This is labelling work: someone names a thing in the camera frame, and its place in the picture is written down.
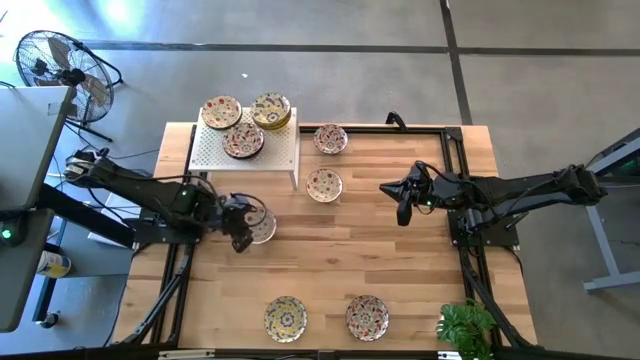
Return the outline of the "black aluminium frame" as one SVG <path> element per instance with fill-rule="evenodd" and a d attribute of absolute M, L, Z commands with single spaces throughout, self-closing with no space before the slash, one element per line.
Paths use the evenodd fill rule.
<path fill-rule="evenodd" d="M 332 203 L 294 191 L 277 174 L 217 172 L 221 192 L 259 197 L 275 214 L 270 241 L 236 253 L 217 234 L 195 248 L 183 289 L 157 323 L 154 338 L 181 350 L 217 357 L 391 356 L 437 360 L 446 344 L 435 335 L 440 308 L 466 294 L 459 255 L 447 215 L 415 214 L 407 227 L 396 223 L 396 205 L 379 190 L 402 178 L 416 160 L 441 169 L 493 176 L 496 160 L 484 126 L 352 124 L 338 155 L 320 153 L 311 125 L 301 129 L 300 174 L 319 168 L 339 173 L 344 189 Z M 361 295 L 381 299 L 390 325 L 379 340 L 355 338 L 346 310 Z M 293 296 L 306 307 L 307 328 L 292 343 L 272 340 L 264 328 L 266 307 Z"/>

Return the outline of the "green potted plant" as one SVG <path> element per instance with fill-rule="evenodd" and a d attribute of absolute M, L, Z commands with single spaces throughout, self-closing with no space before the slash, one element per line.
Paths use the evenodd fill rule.
<path fill-rule="evenodd" d="M 493 360 L 491 330 L 497 325 L 489 311 L 472 300 L 469 304 L 444 304 L 436 336 L 449 343 L 462 360 Z"/>

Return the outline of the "white yellow can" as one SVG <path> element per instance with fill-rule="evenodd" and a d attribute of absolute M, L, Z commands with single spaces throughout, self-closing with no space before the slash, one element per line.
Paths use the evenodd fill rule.
<path fill-rule="evenodd" d="M 37 266 L 37 273 L 49 278 L 62 278 L 69 273 L 71 266 L 71 260 L 67 256 L 43 250 Z"/>

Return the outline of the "black device with green light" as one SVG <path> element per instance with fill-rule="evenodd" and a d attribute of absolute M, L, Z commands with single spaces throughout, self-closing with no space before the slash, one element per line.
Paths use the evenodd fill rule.
<path fill-rule="evenodd" d="M 0 243 L 7 247 L 20 245 L 27 236 L 29 211 L 0 211 Z"/>

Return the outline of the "black diagonal beam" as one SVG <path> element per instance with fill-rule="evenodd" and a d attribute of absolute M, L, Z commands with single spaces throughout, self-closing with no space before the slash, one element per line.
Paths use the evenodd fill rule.
<path fill-rule="evenodd" d="M 135 232 L 132 229 L 48 184 L 43 184 L 39 190 L 36 207 L 53 210 L 57 216 L 69 222 L 124 247 L 133 247 Z"/>

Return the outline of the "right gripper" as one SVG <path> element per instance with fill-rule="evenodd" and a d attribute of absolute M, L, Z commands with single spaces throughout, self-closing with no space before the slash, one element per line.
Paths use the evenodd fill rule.
<path fill-rule="evenodd" d="M 416 161 L 407 178 L 382 183 L 379 189 L 396 202 L 410 199 L 413 206 L 429 208 L 462 208 L 465 184 L 453 173 L 441 172 L 435 166 Z"/>

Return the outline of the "grey flat panel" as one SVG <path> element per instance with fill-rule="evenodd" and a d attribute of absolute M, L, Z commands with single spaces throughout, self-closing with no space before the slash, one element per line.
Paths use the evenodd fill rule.
<path fill-rule="evenodd" d="M 35 204 L 71 98 L 66 86 L 0 88 L 0 211 Z"/>

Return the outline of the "grey desk top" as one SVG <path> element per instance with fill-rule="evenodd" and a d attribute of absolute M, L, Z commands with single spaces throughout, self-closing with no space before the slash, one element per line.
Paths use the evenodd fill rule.
<path fill-rule="evenodd" d="M 20 323 L 53 217 L 49 209 L 30 211 L 26 239 L 16 247 L 0 243 L 0 333 Z"/>

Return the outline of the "grey blue metal table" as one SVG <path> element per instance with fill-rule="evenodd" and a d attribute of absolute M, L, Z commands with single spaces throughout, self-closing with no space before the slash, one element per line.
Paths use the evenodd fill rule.
<path fill-rule="evenodd" d="M 603 176 L 601 183 L 611 190 L 640 190 L 640 127 L 597 153 L 586 165 L 588 170 Z M 622 272 L 611 248 L 612 237 L 605 229 L 605 219 L 596 206 L 586 212 L 604 260 L 607 275 L 583 283 L 587 293 L 640 284 L 640 270 Z"/>

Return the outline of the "white perforated metal shelf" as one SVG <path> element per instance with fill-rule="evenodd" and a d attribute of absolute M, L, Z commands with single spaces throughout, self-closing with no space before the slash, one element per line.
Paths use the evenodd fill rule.
<path fill-rule="evenodd" d="M 196 172 L 244 171 L 244 172 L 286 172 L 292 188 L 298 190 L 300 169 L 300 130 L 297 108 L 291 109 L 289 122 L 282 128 L 264 130 L 265 143 L 262 150 L 250 159 L 234 159 L 223 150 L 222 130 L 208 127 L 202 119 L 202 109 L 198 113 L 196 132 L 189 170 Z"/>

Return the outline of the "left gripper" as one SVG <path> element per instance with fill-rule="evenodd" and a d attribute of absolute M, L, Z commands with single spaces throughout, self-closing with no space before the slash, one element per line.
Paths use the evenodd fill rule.
<path fill-rule="evenodd" d="M 219 230 L 223 235 L 248 232 L 252 233 L 255 226 L 247 224 L 247 221 L 253 221 L 257 215 L 257 207 L 251 200 L 239 193 L 232 193 L 222 202 L 222 215 Z"/>

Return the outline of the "black floor fan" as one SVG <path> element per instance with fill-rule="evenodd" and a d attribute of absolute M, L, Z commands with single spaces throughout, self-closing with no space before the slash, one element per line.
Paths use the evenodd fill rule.
<path fill-rule="evenodd" d="M 28 87 L 66 86 L 71 89 L 71 110 L 66 124 L 102 140 L 112 139 L 90 128 L 111 110 L 121 71 L 96 55 L 83 42 L 60 32 L 31 31 L 14 52 L 17 71 Z"/>

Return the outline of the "white paper sheet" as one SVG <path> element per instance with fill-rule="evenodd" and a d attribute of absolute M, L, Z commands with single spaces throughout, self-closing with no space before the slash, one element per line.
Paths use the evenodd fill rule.
<path fill-rule="evenodd" d="M 101 214 L 116 220 L 121 225 L 123 225 L 123 222 L 119 217 L 122 217 L 123 219 L 138 218 L 141 213 L 141 208 L 138 205 L 135 205 L 134 203 L 115 194 L 110 194 L 106 199 L 105 205 L 98 205 L 96 206 L 96 209 L 99 210 Z M 113 240 L 93 232 L 89 233 L 88 238 L 103 244 L 124 248 L 124 245 L 120 245 Z"/>

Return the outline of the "cream red floral bowl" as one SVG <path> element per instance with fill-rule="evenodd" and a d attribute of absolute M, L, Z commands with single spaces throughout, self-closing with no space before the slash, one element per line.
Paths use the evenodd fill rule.
<path fill-rule="evenodd" d="M 245 221 L 247 224 L 255 226 L 253 230 L 253 245 L 259 245 L 268 242 L 275 235 L 277 229 L 277 221 L 273 213 L 264 207 L 257 208 L 258 213 L 253 221 Z"/>
<path fill-rule="evenodd" d="M 311 172 L 306 181 L 306 191 L 312 200 L 330 203 L 339 198 L 344 184 L 340 175 L 328 168 L 319 168 Z"/>
<path fill-rule="evenodd" d="M 242 117 L 240 102 L 230 95 L 218 95 L 208 99 L 201 108 L 205 125 L 214 130 L 224 130 L 236 125 Z"/>

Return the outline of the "blue desk leg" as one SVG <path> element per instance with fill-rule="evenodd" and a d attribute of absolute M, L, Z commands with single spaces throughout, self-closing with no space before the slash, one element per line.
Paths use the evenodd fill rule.
<path fill-rule="evenodd" d="M 58 232 L 53 237 L 53 242 L 50 243 L 49 241 L 47 241 L 45 243 L 44 249 L 46 251 L 50 251 L 50 252 L 54 252 L 54 253 L 58 253 L 58 254 L 61 253 L 60 244 L 62 242 L 64 232 L 66 230 L 66 225 L 67 225 L 67 221 L 66 220 L 62 220 L 61 223 L 60 223 L 60 227 L 58 229 Z M 50 312 L 49 311 L 49 305 L 51 303 L 51 299 L 52 299 L 52 296 L 53 296 L 53 292 L 54 292 L 54 289 L 55 289 L 56 282 L 57 282 L 57 280 L 54 279 L 54 278 L 46 277 L 44 279 L 44 281 L 42 283 L 42 287 L 41 287 L 40 293 L 39 293 L 39 298 L 38 298 L 38 301 L 36 303 L 35 310 L 34 310 L 33 317 L 32 317 L 32 321 L 34 323 L 36 323 L 37 320 L 42 320 L 44 318 L 44 316 L 46 315 L 46 313 Z"/>

